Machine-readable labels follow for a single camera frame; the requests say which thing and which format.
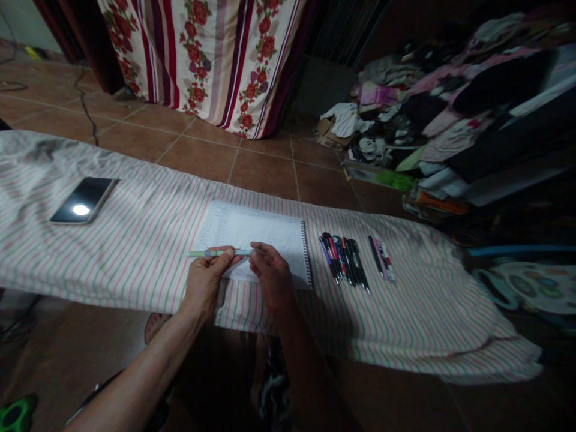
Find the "person's right hand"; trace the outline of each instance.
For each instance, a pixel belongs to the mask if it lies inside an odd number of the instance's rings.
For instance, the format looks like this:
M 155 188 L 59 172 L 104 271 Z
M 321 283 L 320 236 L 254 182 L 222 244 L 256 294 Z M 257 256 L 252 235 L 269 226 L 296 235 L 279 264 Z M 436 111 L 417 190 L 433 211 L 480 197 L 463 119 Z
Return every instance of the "person's right hand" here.
M 274 247 L 252 242 L 250 269 L 258 277 L 268 310 L 277 314 L 280 310 L 296 305 L 290 266 Z

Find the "phone screen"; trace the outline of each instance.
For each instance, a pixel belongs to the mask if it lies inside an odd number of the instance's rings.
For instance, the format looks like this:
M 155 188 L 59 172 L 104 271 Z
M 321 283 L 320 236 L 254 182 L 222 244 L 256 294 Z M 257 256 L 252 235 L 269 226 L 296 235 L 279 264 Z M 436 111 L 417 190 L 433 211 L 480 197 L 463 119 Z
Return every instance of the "phone screen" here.
M 86 222 L 92 217 L 96 206 L 112 182 L 112 179 L 86 177 L 54 213 L 50 222 Z

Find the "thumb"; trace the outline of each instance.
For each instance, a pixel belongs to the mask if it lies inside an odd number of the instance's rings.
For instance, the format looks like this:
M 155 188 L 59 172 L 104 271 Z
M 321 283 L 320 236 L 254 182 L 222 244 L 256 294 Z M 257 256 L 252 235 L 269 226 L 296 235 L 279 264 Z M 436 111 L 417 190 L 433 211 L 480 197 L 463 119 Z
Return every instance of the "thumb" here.
M 233 258 L 234 249 L 226 249 L 224 253 L 218 257 L 214 265 L 210 268 L 217 273 L 222 273 L 230 265 Z

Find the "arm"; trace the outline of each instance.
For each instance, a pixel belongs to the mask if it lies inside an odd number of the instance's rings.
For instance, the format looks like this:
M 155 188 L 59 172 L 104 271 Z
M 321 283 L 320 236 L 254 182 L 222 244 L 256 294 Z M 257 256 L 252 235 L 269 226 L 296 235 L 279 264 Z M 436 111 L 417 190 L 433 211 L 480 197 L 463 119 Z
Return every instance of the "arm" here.
M 288 264 L 272 246 L 252 247 L 256 250 L 250 255 L 250 268 L 276 318 L 299 426 L 303 431 L 360 431 L 298 308 Z
M 186 295 L 178 312 L 136 359 L 91 401 L 65 429 L 70 431 L 143 430 L 182 365 L 218 301 L 220 276 L 240 260 L 231 247 L 220 257 L 190 265 Z

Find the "red flower pattern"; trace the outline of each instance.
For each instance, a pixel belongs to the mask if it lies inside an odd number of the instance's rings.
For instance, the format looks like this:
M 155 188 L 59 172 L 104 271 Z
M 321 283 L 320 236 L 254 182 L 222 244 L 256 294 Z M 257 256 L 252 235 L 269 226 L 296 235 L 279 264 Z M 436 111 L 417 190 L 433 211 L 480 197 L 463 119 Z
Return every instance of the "red flower pattern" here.
M 204 83 L 208 79 L 208 74 L 212 70 L 212 62 L 207 58 L 206 53 L 202 51 L 202 44 L 197 39 L 201 27 L 206 25 L 208 17 L 212 12 L 208 8 L 206 1 L 184 0 L 186 10 L 188 11 L 188 20 L 184 24 L 184 31 L 180 33 L 180 43 L 186 48 L 191 63 L 190 73 L 193 81 L 188 86 L 189 99 L 182 109 L 188 114 L 198 114 L 202 108 L 201 103 L 208 96 Z
M 192 14 L 194 16 L 194 21 L 200 25 L 206 25 L 206 20 L 208 18 L 208 9 L 204 3 L 199 0 L 194 0 L 192 2 Z
M 194 97 L 194 100 L 198 102 L 202 102 L 204 100 L 204 90 L 202 90 L 200 87 L 194 88 L 192 95 Z
M 280 0 L 266 0 L 266 7 L 268 9 L 276 9 L 280 5 Z
M 254 127 L 254 119 L 248 110 L 250 104 L 260 97 L 262 94 L 269 90 L 268 67 L 271 63 L 272 57 L 277 53 L 276 40 L 274 35 L 270 33 L 272 28 L 271 17 L 278 14 L 278 8 L 283 3 L 283 0 L 256 0 L 256 14 L 260 19 L 258 30 L 260 32 L 260 40 L 256 45 L 256 53 L 258 65 L 250 73 L 250 80 L 246 83 L 245 90 L 241 91 L 238 95 L 238 100 L 242 102 L 240 105 L 240 115 L 238 116 L 238 125 L 240 132 L 237 135 L 244 138 L 248 137 L 248 131 Z
M 184 28 L 186 29 L 189 38 L 194 39 L 196 37 L 196 27 L 194 27 L 194 24 L 187 21 L 186 24 L 184 24 Z
M 252 127 L 252 116 L 250 114 L 242 115 L 242 126 L 246 129 Z
M 266 78 L 268 78 L 268 76 L 266 75 L 266 70 L 262 69 L 258 74 L 258 82 L 264 83 L 266 82 Z
M 138 73 L 136 67 L 124 57 L 127 53 L 132 52 L 132 43 L 130 38 L 132 32 L 138 31 L 138 21 L 130 13 L 128 0 L 109 0 L 107 8 L 103 11 L 105 23 L 108 27 L 110 40 L 116 51 L 120 68 L 124 75 L 126 84 L 138 94 L 140 86 L 136 83 Z
M 200 63 L 202 61 L 202 54 L 200 54 L 200 49 L 196 45 L 188 45 L 188 57 L 194 63 Z
M 128 0 L 114 0 L 121 10 L 128 9 Z
M 260 33 L 264 34 L 270 30 L 270 18 L 264 18 L 260 25 L 258 26 Z
M 260 51 L 262 57 L 270 58 L 274 54 L 274 44 L 276 41 L 272 36 L 266 36 L 262 41 L 262 50 Z
M 250 83 L 248 87 L 246 87 L 246 97 L 248 99 L 252 99 L 256 95 L 256 84 Z

